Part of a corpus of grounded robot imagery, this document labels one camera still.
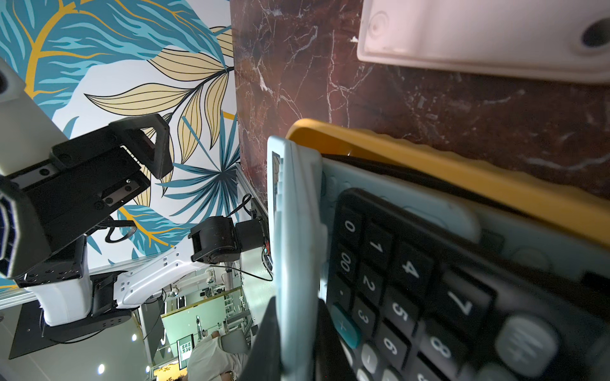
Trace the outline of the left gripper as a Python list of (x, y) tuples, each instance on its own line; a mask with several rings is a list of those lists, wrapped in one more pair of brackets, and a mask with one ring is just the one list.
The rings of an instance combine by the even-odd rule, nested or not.
[(89, 233), (150, 182), (173, 170), (159, 114), (127, 117), (52, 148), (39, 164), (1, 178), (1, 274), (17, 279)]

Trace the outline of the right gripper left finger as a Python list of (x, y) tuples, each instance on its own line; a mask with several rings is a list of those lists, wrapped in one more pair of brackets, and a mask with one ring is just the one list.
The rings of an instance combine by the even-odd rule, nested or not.
[(281, 335), (276, 312), (276, 298), (269, 300), (262, 324), (255, 337), (241, 381), (281, 380)]

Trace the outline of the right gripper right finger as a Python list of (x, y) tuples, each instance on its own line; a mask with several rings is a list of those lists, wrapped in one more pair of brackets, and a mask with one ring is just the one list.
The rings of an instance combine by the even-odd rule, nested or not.
[(356, 381), (349, 365), (340, 337), (330, 313), (322, 299), (318, 303), (318, 315), (314, 344), (315, 381)]

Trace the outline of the light blue calculator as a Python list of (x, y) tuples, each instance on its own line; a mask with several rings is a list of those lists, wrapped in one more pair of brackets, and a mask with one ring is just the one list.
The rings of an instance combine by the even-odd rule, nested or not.
[(489, 252), (583, 284), (609, 278), (609, 251), (411, 168), (338, 155), (322, 159), (322, 214), (350, 188), (376, 195)]

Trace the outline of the yellow plastic tray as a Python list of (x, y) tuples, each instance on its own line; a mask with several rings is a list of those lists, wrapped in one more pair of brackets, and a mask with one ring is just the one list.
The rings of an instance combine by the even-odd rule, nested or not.
[(322, 154), (348, 155), (422, 171), (528, 214), (604, 247), (609, 246), (609, 202), (579, 188), (553, 184), (482, 160), (439, 151), (371, 130), (300, 119), (286, 136)]

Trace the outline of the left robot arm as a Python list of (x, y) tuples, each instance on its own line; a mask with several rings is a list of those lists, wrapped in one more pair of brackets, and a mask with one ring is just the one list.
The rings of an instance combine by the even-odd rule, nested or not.
[(41, 336), (56, 344), (95, 335), (184, 276), (267, 246), (260, 218), (209, 217), (157, 259), (92, 276), (87, 238), (138, 230), (114, 211), (173, 169), (168, 123), (128, 117), (52, 147), (49, 158), (1, 178), (1, 274), (33, 293)]

